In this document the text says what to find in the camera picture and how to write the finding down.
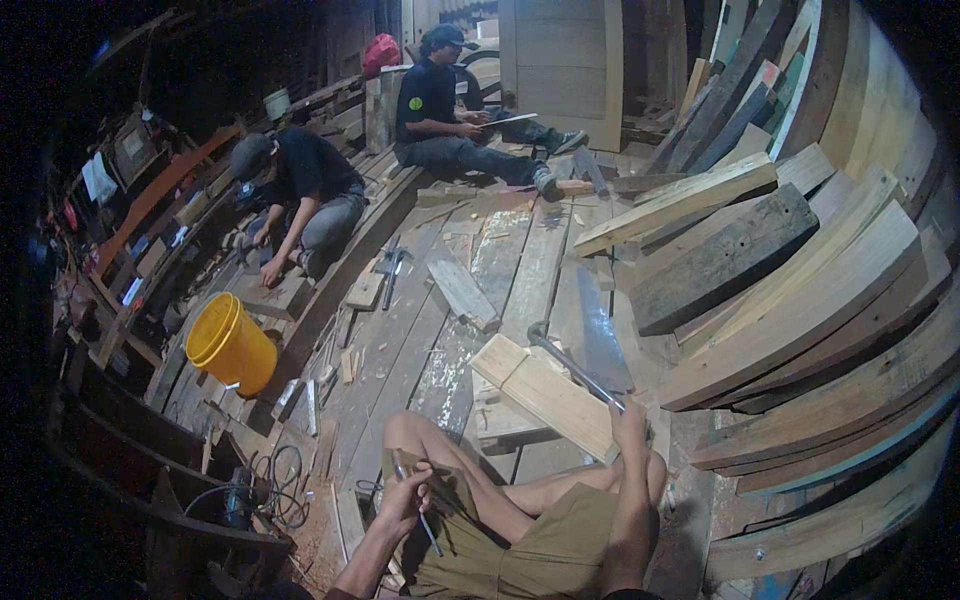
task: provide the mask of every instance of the wooden floor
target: wooden floor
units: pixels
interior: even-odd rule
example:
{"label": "wooden floor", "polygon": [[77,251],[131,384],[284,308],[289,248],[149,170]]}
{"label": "wooden floor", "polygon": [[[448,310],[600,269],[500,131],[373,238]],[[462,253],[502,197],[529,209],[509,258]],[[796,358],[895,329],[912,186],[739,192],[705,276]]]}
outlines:
{"label": "wooden floor", "polygon": [[[524,152],[518,147],[506,149]],[[641,173],[650,151],[652,148],[634,143],[629,154],[597,154],[606,154],[598,157],[603,159],[601,164],[615,164],[616,174],[623,177]],[[551,158],[550,163],[562,176],[570,176],[569,157]],[[527,346],[526,326],[548,318],[550,334],[561,339],[574,360],[582,360],[575,272],[581,264],[594,272],[595,266],[591,264],[593,259],[577,257],[573,240],[585,228],[621,214],[631,203],[615,193],[570,200],[546,204],[534,192],[509,188],[496,181],[486,185],[476,199],[452,212],[448,211],[451,204],[418,205],[410,212],[397,231],[399,245],[413,257],[402,263],[391,308],[357,313],[348,342],[351,357],[359,356],[356,380],[347,385],[341,377],[321,412],[321,419],[336,420],[339,424],[330,462],[330,475],[338,490],[357,490],[360,480],[378,480],[384,420],[404,410],[436,422],[503,484],[525,483],[592,464],[589,456],[563,439],[501,449],[498,452],[505,453],[493,455],[481,451],[477,427],[483,426],[484,415],[473,410],[468,360],[492,333],[479,333],[456,320],[439,288],[429,280],[425,260],[435,245],[447,244],[454,255],[468,263],[473,278],[503,316],[502,333]],[[424,222],[445,210],[445,216]],[[614,282],[617,261],[642,259],[643,255],[630,243],[617,246]],[[676,340],[672,335],[638,337],[626,295],[619,290],[605,294],[610,300],[614,330],[636,382],[636,399],[649,403],[652,395],[645,392],[656,387],[662,375],[676,363]],[[261,318],[259,322],[280,337],[287,328],[286,322],[276,319]],[[334,350],[333,364],[339,365],[341,352]],[[323,365],[324,357],[315,354],[302,377],[317,378]],[[236,409],[224,406],[225,400],[219,410],[212,408],[209,401],[204,402],[202,388],[196,385],[198,374],[191,370],[189,364],[184,367],[178,382],[180,391],[175,389],[171,394],[177,402],[172,406],[168,403],[165,412],[198,433],[203,433],[211,423],[214,427],[233,426],[224,419],[224,413]],[[726,414],[721,422],[715,411],[671,415],[657,406],[648,406],[648,413],[654,429],[654,449],[664,455],[670,469],[668,491],[660,506],[660,542],[648,570],[650,590],[664,597],[701,597],[702,582],[695,574],[704,571],[711,539],[742,531],[748,523],[782,516],[804,504],[811,495],[825,491],[782,494],[769,501],[739,498],[733,494],[732,480],[691,468],[684,451],[692,448],[701,434],[729,424],[735,416]],[[280,440],[304,445],[300,450],[306,460],[305,453],[312,452],[316,445],[306,433],[308,418],[307,404],[300,402],[288,421],[281,425],[268,420],[255,437],[260,442],[264,438],[271,441],[271,447]],[[234,437],[252,435],[234,429]],[[319,546],[315,556],[310,557],[304,557],[305,548],[301,548],[300,563],[339,559],[340,542],[335,528],[325,528]],[[314,552],[313,545],[309,551]],[[331,567],[333,573],[340,568]],[[780,580],[790,577],[795,579],[797,573],[765,578],[769,580],[766,583],[748,582],[727,594],[723,590],[729,585],[712,586],[710,597],[735,598],[738,596],[734,592],[742,594],[743,588],[775,587]]]}

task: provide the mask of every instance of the red bag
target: red bag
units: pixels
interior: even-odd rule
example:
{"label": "red bag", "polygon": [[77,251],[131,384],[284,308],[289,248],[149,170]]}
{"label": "red bag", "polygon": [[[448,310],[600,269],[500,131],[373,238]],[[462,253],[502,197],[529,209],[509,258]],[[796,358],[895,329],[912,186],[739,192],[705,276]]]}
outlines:
{"label": "red bag", "polygon": [[394,64],[400,64],[400,47],[390,34],[380,34],[364,51],[363,75],[373,79],[380,75],[380,67]]}

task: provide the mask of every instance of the hand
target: hand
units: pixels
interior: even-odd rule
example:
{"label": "hand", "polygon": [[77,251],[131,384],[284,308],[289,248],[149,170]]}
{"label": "hand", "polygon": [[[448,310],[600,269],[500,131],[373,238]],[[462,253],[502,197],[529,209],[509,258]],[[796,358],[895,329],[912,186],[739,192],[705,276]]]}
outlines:
{"label": "hand", "polygon": [[629,399],[624,399],[623,404],[627,410],[622,415],[616,406],[609,405],[613,441],[620,446],[624,461],[645,461],[650,453],[647,448],[647,409]]}
{"label": "hand", "polygon": [[270,243],[270,230],[267,226],[260,228],[257,233],[253,235],[253,245],[258,248],[263,248]]}
{"label": "hand", "polygon": [[463,117],[464,121],[467,123],[472,123],[473,125],[484,125],[493,120],[493,115],[485,110],[468,110],[461,116]]}
{"label": "hand", "polygon": [[458,123],[453,126],[453,133],[457,137],[474,137],[483,130],[472,123]]}
{"label": "hand", "polygon": [[430,508],[430,487],[426,482],[432,475],[430,464],[419,462],[412,475],[393,481],[384,491],[376,518],[382,518],[398,538],[412,532],[420,522],[420,513]]}
{"label": "hand", "polygon": [[283,273],[283,257],[274,256],[270,262],[260,267],[260,285],[272,288],[279,283]]}

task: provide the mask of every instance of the yellow bucket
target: yellow bucket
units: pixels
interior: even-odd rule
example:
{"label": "yellow bucket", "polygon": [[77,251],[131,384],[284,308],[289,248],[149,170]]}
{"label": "yellow bucket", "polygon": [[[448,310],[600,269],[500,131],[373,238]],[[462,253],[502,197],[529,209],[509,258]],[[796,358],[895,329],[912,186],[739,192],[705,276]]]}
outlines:
{"label": "yellow bucket", "polygon": [[230,311],[223,310],[222,301],[212,301],[190,329],[187,345],[190,346],[190,338],[194,332],[198,332],[195,340],[197,346],[205,348],[201,332],[222,331],[221,339],[213,341],[215,346],[209,356],[198,356],[202,360],[191,359],[191,362],[197,369],[210,373],[224,385],[239,383],[237,393],[250,396],[262,390],[273,376],[276,368],[276,346],[253,322],[240,300],[233,294],[228,296],[236,302],[237,307],[230,323],[221,329],[220,324]]}

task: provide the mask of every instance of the person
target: person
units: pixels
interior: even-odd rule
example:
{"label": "person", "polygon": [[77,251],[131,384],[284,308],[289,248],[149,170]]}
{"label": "person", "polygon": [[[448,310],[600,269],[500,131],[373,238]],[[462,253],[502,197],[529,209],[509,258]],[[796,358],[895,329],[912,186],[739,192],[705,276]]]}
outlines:
{"label": "person", "polygon": [[[644,441],[645,410],[626,404],[623,415],[611,408],[620,456],[609,467],[515,486],[496,486],[430,420],[391,416],[380,510],[325,598],[372,597],[401,544],[401,568],[417,597],[657,598],[641,588],[666,464]],[[397,456],[413,472],[403,481],[388,476]],[[420,514],[442,556],[431,549]]]}
{"label": "person", "polygon": [[[464,47],[463,33],[448,23],[423,35],[420,61],[407,71],[396,104],[397,161],[407,167],[427,170],[476,170],[500,177],[508,185],[535,185],[548,202],[563,194],[546,163],[528,156],[511,156],[477,144],[472,138],[480,126],[513,116],[502,108],[460,110],[456,108],[456,72],[453,64]],[[537,144],[556,155],[588,141],[584,132],[559,133],[530,119],[497,126],[504,141]]]}
{"label": "person", "polygon": [[333,144],[298,127],[276,139],[248,135],[233,148],[230,169],[241,181],[238,201],[270,206],[253,237],[256,246],[274,247],[274,257],[260,268],[260,282],[276,285],[287,261],[314,279],[323,277],[368,204],[363,177]]}

